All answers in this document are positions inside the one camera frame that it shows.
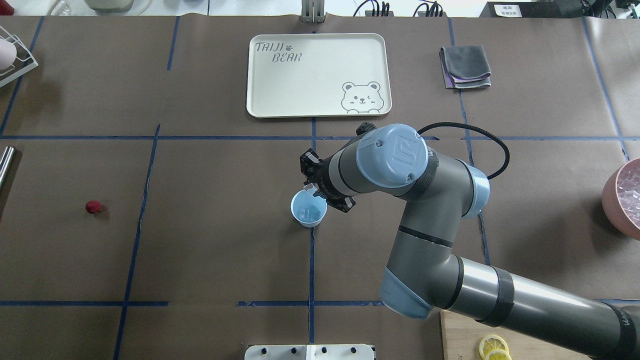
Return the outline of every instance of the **gray cloth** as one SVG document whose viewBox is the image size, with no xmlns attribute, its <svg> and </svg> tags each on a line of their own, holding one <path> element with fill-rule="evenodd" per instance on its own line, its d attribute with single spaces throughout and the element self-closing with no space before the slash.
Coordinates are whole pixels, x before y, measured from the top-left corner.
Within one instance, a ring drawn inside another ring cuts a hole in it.
<svg viewBox="0 0 640 360">
<path fill-rule="evenodd" d="M 491 68 L 482 46 L 441 47 L 440 63 L 446 88 L 491 86 Z"/>
</svg>

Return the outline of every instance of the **pink bowl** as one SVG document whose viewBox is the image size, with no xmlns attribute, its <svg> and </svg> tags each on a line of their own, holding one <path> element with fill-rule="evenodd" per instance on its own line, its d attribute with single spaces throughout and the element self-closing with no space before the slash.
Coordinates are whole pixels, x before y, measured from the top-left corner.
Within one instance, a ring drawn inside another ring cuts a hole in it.
<svg viewBox="0 0 640 360">
<path fill-rule="evenodd" d="M 638 167 L 640 165 L 640 158 L 628 161 L 622 165 L 613 175 L 607 180 L 602 190 L 602 207 L 604 213 L 607 214 L 609 221 L 620 230 L 623 234 L 630 236 L 636 240 L 640 240 L 640 227 L 636 226 L 620 204 L 620 198 L 618 197 L 618 178 L 620 172 L 627 167 Z"/>
</svg>

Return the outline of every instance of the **black cable bundle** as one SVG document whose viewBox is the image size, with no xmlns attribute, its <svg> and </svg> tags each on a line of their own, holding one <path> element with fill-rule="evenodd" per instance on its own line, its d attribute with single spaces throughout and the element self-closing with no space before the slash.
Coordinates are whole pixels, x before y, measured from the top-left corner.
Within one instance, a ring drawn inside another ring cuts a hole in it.
<svg viewBox="0 0 640 360">
<path fill-rule="evenodd" d="M 427 1 L 427 0 L 421 0 L 421 1 L 422 1 L 422 4 L 418 5 L 418 7 L 415 8 L 415 11 L 413 12 L 412 16 L 415 16 L 415 14 L 418 13 L 418 10 L 420 10 L 420 8 L 423 6 L 426 7 L 426 11 L 425 11 L 426 17 L 442 16 L 444 11 L 442 9 L 442 6 L 438 4 L 438 1 Z"/>
<path fill-rule="evenodd" d="M 353 16 L 358 15 L 358 11 L 360 11 L 361 7 L 364 6 L 364 4 L 371 2 L 371 16 L 389 16 L 389 3 L 385 3 L 384 1 L 382 2 L 382 7 L 380 7 L 380 4 L 378 3 L 378 0 L 365 0 L 362 2 L 362 4 L 360 4 L 360 6 L 358 6 L 358 8 L 356 9 L 355 12 L 353 12 Z"/>
<path fill-rule="evenodd" d="M 580 0 L 580 3 L 582 4 L 582 14 L 583 14 L 583 16 L 602 18 L 602 12 L 604 11 L 605 15 L 607 16 L 607 19 L 610 19 L 609 14 L 611 14 L 614 19 L 618 18 L 616 16 L 616 13 L 614 13 L 613 9 L 611 8 L 611 5 L 610 5 L 611 1 L 606 3 L 606 1 L 604 1 L 604 0 L 603 1 L 596 0 L 596 1 L 593 2 L 593 4 L 591 4 L 587 0 Z"/>
</svg>

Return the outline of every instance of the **robotic arm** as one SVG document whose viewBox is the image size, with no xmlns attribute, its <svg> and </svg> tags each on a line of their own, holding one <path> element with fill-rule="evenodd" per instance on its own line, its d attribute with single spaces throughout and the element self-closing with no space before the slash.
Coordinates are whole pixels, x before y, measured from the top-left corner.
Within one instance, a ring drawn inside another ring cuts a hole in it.
<svg viewBox="0 0 640 360">
<path fill-rule="evenodd" d="M 300 166 L 314 195 L 345 213 L 363 193 L 406 201 L 380 290 L 387 307 L 420 319 L 440 307 L 593 359 L 640 359 L 640 307 L 583 299 L 451 254 L 460 220 L 488 201 L 480 170 L 436 153 L 407 125 L 364 123 L 356 134 L 324 160 L 309 149 Z"/>
</svg>

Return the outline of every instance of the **plastic cup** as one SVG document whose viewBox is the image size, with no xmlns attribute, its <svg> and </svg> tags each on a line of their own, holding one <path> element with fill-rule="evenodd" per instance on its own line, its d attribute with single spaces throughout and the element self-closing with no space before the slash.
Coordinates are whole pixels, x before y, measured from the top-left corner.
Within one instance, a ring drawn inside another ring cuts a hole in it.
<svg viewBox="0 0 640 360">
<path fill-rule="evenodd" d="M 291 214 L 304 227 L 317 226 L 326 214 L 326 200 L 300 190 L 291 199 Z"/>
</svg>

